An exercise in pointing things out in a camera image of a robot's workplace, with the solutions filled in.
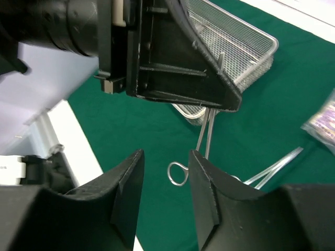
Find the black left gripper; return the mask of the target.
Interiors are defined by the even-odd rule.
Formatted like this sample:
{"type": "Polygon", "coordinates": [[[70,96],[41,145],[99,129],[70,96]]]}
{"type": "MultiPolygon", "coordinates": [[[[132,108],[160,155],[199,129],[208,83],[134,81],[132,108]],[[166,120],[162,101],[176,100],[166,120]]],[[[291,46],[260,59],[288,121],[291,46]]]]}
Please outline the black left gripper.
{"type": "Polygon", "coordinates": [[[241,92],[200,38],[185,1],[98,1],[97,18],[95,77],[103,92],[123,92],[127,74],[131,97],[239,109],[241,92]]]}

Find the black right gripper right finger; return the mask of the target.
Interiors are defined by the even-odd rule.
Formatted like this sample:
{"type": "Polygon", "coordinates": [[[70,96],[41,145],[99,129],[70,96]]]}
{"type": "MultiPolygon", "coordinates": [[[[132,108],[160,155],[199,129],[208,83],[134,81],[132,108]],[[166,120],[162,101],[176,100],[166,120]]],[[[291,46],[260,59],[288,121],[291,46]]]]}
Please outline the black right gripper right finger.
{"type": "Polygon", "coordinates": [[[197,150],[189,151],[188,167],[198,248],[205,250],[223,222],[219,194],[238,201],[265,193],[217,168],[197,150]]]}

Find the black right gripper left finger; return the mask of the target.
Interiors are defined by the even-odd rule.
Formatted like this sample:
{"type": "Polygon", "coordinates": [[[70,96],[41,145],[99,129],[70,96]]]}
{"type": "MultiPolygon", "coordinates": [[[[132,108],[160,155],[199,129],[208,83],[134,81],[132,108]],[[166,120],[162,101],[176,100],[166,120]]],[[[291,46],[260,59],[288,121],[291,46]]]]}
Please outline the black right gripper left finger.
{"type": "Polygon", "coordinates": [[[121,248],[134,248],[144,178],[144,150],[133,152],[124,161],[97,178],[66,193],[92,206],[93,223],[106,225],[121,248]]]}

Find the steel haemostat clamp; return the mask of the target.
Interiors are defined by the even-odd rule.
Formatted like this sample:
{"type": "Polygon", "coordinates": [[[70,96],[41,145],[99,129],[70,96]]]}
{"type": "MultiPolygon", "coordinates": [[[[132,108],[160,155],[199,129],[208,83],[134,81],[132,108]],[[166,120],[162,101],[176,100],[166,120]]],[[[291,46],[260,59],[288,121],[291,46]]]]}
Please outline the steel haemostat clamp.
{"type": "Polygon", "coordinates": [[[293,161],[304,149],[298,147],[293,151],[289,152],[287,155],[282,157],[276,163],[266,168],[265,170],[259,172],[248,180],[242,181],[237,176],[232,175],[238,181],[244,183],[245,185],[251,185],[261,179],[257,185],[254,186],[255,189],[260,190],[266,183],[268,183],[280,170],[282,170],[286,165],[293,161]]]}

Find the steel mesh instrument tray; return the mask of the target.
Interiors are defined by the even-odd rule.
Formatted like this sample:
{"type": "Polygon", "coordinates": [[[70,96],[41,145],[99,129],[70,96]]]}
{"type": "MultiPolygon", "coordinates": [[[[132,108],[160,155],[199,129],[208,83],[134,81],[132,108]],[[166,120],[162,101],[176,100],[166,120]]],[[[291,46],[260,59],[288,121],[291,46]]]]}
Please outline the steel mesh instrument tray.
{"type": "Polygon", "coordinates": [[[189,17],[241,92],[272,66],[276,38],[210,1],[187,1],[189,17]]]}

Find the green surgical drape cloth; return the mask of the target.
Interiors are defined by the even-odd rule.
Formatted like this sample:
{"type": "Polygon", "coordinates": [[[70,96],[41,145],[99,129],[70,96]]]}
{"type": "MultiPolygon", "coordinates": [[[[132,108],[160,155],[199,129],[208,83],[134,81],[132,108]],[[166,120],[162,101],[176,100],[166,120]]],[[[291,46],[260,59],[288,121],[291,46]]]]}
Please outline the green surgical drape cloth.
{"type": "MultiPolygon", "coordinates": [[[[236,113],[216,115],[209,160],[246,180],[297,147],[303,151],[264,187],[334,182],[334,155],[302,125],[334,89],[334,44],[241,1],[216,1],[279,41],[270,70],[243,93],[236,113]]],[[[145,153],[137,234],[144,250],[197,250],[190,186],[170,183],[170,162],[187,164],[199,127],[171,105],[109,95],[96,79],[69,99],[104,171],[136,149],[145,153]]]]}

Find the purple packet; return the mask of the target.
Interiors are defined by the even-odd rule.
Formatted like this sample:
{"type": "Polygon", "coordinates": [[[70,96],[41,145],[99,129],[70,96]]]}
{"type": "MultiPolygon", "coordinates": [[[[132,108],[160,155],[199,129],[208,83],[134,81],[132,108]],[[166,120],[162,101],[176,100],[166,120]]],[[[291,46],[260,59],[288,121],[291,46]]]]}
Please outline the purple packet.
{"type": "Polygon", "coordinates": [[[320,109],[301,128],[334,154],[334,89],[320,109]]]}

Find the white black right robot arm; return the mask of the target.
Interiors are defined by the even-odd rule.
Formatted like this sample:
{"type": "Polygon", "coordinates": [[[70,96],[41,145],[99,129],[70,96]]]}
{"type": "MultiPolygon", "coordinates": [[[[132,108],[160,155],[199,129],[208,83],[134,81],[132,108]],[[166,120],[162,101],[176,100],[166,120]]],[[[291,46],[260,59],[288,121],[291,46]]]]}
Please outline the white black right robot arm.
{"type": "Polygon", "coordinates": [[[19,184],[1,186],[1,250],[133,250],[142,150],[79,187],[61,153],[20,163],[19,184]]]}

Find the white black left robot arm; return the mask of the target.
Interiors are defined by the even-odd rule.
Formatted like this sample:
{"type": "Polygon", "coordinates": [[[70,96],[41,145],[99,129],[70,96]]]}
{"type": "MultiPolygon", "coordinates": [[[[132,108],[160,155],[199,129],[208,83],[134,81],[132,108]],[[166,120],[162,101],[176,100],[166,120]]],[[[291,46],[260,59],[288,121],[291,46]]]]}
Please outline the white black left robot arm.
{"type": "Polygon", "coordinates": [[[241,92],[184,1],[1,1],[1,73],[26,73],[25,43],[98,58],[106,93],[235,112],[241,92]]]}

